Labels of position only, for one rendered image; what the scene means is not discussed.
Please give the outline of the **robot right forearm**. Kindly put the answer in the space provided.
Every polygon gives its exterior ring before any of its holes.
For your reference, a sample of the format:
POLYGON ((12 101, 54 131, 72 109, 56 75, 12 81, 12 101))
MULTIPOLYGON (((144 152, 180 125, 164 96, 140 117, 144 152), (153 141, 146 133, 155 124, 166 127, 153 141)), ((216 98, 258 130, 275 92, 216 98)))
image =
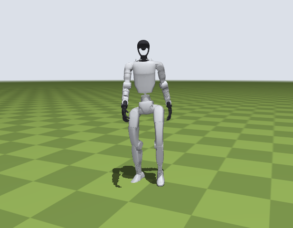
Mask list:
MULTIPOLYGON (((124 83, 123 83, 124 85, 124 83)), ((130 90, 123 87, 123 90, 122 90, 122 103, 121 105, 123 105, 123 101, 126 100, 127 101, 127 105, 128 105, 128 100, 129 100, 129 93, 130 93, 130 90)))

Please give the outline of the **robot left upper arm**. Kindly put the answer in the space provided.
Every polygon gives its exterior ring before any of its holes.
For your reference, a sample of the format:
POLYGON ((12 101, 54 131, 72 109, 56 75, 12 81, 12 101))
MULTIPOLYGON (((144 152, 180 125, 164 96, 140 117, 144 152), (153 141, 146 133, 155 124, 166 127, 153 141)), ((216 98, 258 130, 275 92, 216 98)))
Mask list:
POLYGON ((161 62, 155 62, 155 66, 156 66, 156 69, 158 70, 158 76, 159 76, 159 80, 160 80, 160 83, 159 83, 159 86, 161 89, 164 89, 164 88, 167 88, 168 87, 168 84, 167 82, 165 81, 165 70, 164 70, 164 66, 161 62))

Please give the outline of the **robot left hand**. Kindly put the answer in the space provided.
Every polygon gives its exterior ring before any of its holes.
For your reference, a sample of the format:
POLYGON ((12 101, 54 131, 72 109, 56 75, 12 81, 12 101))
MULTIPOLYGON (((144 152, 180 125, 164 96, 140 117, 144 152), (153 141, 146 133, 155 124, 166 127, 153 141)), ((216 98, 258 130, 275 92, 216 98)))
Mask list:
POLYGON ((170 102, 167 102, 167 107, 168 107, 168 110, 169 110, 169 115, 167 117, 167 121, 171 118, 171 113, 172 113, 172 105, 170 105, 170 102))

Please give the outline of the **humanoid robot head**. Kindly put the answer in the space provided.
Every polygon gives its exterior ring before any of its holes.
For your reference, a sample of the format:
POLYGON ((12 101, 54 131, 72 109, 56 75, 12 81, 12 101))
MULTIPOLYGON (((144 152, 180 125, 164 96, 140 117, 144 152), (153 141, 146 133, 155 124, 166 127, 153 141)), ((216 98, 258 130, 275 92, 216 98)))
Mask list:
POLYGON ((139 55, 141 56, 141 59, 142 59, 142 60, 139 60, 139 61, 141 61, 141 62, 149 61, 149 60, 146 60, 146 59, 147 59, 147 55, 148 55, 148 53, 149 53, 149 49, 150 49, 150 44, 149 44, 149 42, 146 41, 146 40, 141 40, 141 41, 139 41, 138 44, 137 44, 137 49, 138 49, 138 53, 139 53, 139 55), (145 50, 146 48, 148 48, 148 52, 147 52, 147 54, 146 54, 146 55, 141 55, 140 52, 139 52, 139 49, 140 49, 140 48, 141 48, 142 50, 145 50))

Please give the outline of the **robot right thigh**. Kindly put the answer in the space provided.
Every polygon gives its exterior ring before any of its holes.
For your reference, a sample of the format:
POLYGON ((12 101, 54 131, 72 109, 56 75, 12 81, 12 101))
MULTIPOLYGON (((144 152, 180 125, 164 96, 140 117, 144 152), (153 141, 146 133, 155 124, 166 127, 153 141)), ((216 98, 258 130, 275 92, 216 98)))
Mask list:
POLYGON ((131 144, 135 146, 136 150, 141 150, 143 142, 139 140, 139 117, 141 116, 139 106, 133 108, 129 113, 129 137, 131 144))

